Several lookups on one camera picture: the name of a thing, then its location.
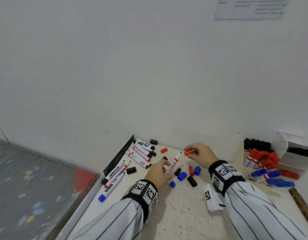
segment table surface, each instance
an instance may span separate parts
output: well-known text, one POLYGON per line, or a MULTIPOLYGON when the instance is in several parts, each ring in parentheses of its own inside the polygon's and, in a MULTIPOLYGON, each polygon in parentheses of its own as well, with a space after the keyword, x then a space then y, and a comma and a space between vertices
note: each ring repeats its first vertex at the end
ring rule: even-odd
MULTIPOLYGON (((159 161, 163 156, 166 156, 168 161, 172 162, 174 157, 180 152, 168 147, 168 151, 162 154, 160 150, 165 148, 165 146, 157 145, 155 147, 157 155, 152 158, 151 163, 159 161)), ((113 203, 118 202, 134 182, 143 179, 147 174, 147 169, 137 164, 127 155, 124 155, 121 160, 131 160, 132 162, 129 167, 135 166, 137 172, 125 175, 109 197, 103 203, 100 203, 98 197, 104 191, 104 187, 102 187, 70 235, 96 218, 113 203)), ((182 153, 175 169, 181 168, 182 171, 188 174, 189 165, 192 165, 193 168, 197 166, 196 162, 188 159, 182 153)), ((194 179, 198 183, 196 187, 192 187, 186 179, 180 182, 177 178, 174 178, 175 188, 167 185, 159 192, 159 202, 144 226, 141 239, 239 239, 226 210, 215 213, 207 210, 203 188, 207 183, 211 183, 208 170, 202 168, 200 175, 195 176, 194 179)), ((308 237, 308 223, 289 192, 275 190, 269 195, 269 198, 294 219, 299 228, 308 237)))

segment left hand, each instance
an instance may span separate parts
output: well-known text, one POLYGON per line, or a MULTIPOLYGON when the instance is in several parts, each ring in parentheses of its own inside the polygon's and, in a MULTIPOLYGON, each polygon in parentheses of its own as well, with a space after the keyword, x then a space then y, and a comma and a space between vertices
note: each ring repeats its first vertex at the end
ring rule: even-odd
POLYGON ((158 163, 155 163, 149 168, 148 173, 144 178, 151 181, 156 186, 157 190, 163 188, 164 185, 173 178, 171 173, 165 175, 167 170, 164 165, 170 166, 171 163, 165 159, 161 159, 158 163))

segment hand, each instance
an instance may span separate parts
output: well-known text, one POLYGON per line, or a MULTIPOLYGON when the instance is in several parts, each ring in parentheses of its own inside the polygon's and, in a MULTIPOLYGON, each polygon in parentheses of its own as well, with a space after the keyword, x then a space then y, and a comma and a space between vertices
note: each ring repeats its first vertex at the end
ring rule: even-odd
POLYGON ((189 150, 194 150, 194 153, 189 154, 187 157, 196 161, 203 168, 209 168, 213 162, 218 161, 211 148, 202 143, 195 143, 184 148, 184 151, 189 150))
POLYGON ((144 178, 151 181, 156 186, 157 190, 163 188, 163 186, 173 178, 171 173, 165 175, 167 170, 164 168, 164 165, 170 166, 171 163, 165 159, 161 159, 158 163, 155 163, 149 168, 144 178))

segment right hand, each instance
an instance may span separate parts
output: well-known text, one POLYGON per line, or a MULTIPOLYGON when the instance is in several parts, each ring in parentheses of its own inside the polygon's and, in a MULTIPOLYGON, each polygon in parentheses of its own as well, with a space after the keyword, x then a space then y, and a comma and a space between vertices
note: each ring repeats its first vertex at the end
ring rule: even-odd
POLYGON ((195 143, 184 148, 184 151, 189 150, 194 150, 194 153, 189 154, 187 157, 196 161, 203 168, 209 168, 212 163, 219 160, 211 148, 202 143, 195 143))

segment black marker cap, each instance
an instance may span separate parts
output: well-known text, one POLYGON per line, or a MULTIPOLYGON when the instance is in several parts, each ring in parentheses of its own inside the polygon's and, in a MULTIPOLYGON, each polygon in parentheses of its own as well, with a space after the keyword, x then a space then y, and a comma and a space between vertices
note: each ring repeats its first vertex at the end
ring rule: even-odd
POLYGON ((154 144, 154 145, 157 145, 157 143, 158 143, 158 141, 152 140, 152 139, 149 142, 150 142, 150 144, 154 144))
POLYGON ((103 179, 103 180, 102 180, 102 185, 107 184, 107 182, 108 182, 108 180, 107 180, 107 179, 103 179))
POLYGON ((135 172, 136 172, 136 167, 126 169, 127 174, 132 174, 132 173, 135 173, 135 172))
POLYGON ((175 171, 175 176, 177 177, 179 174, 180 174, 180 172, 181 172, 182 170, 180 169, 180 168, 178 168, 176 171, 175 171))
POLYGON ((192 176, 189 176, 187 178, 187 180, 189 181, 189 183, 191 184, 192 187, 196 187, 197 186, 197 183, 196 183, 195 179, 193 179, 192 176))
POLYGON ((156 157, 156 152, 150 151, 149 153, 156 157))

